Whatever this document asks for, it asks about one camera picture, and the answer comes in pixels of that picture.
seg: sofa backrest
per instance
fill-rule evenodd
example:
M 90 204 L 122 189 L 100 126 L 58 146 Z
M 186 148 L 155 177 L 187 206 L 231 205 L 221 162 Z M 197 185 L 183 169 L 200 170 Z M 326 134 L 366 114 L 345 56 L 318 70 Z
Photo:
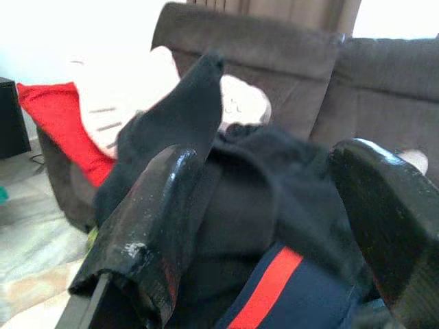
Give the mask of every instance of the sofa backrest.
M 308 139 L 341 36 L 169 3 L 158 20 L 152 44 L 172 50 L 180 74 L 207 50 L 218 50 L 226 61 L 227 74 L 264 90 L 272 103 L 275 124 Z
M 419 149 L 439 186 L 439 40 L 348 39 L 310 139 Z

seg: curtain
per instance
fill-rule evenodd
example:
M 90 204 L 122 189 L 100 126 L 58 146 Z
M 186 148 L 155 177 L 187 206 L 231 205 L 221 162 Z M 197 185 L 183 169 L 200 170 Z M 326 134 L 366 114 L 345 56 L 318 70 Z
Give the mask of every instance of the curtain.
M 220 12 L 287 21 L 299 26 L 352 34 L 361 0 L 188 0 Z

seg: sock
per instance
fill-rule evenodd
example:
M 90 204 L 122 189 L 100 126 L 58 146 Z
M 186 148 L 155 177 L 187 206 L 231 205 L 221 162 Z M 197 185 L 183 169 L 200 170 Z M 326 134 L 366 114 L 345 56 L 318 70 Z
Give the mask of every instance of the sock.
M 194 149 L 201 160 L 206 159 L 221 123 L 223 69 L 216 53 L 202 56 L 166 98 L 135 116 L 120 131 L 116 165 L 95 198 L 98 226 L 164 148 L 179 144 Z

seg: red stripe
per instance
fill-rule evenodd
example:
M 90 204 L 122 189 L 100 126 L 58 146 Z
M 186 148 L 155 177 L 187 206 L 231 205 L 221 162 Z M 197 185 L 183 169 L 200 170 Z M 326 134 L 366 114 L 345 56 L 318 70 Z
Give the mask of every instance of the red stripe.
M 274 257 L 250 299 L 228 327 L 230 329 L 256 328 L 276 303 L 301 261 L 301 255 L 284 247 Z

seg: brown sofa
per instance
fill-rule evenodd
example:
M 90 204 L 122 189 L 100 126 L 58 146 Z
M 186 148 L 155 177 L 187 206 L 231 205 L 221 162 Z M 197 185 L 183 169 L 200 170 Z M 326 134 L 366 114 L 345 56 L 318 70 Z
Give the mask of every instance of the brown sofa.
M 330 147 L 363 137 L 392 151 L 420 149 L 439 185 L 439 40 L 352 39 L 168 4 L 154 34 L 158 45 L 172 50 L 181 75 L 218 49 L 226 73 L 263 89 L 272 124 L 298 138 Z M 61 209 L 89 231 L 95 189 L 46 134 L 38 136 Z

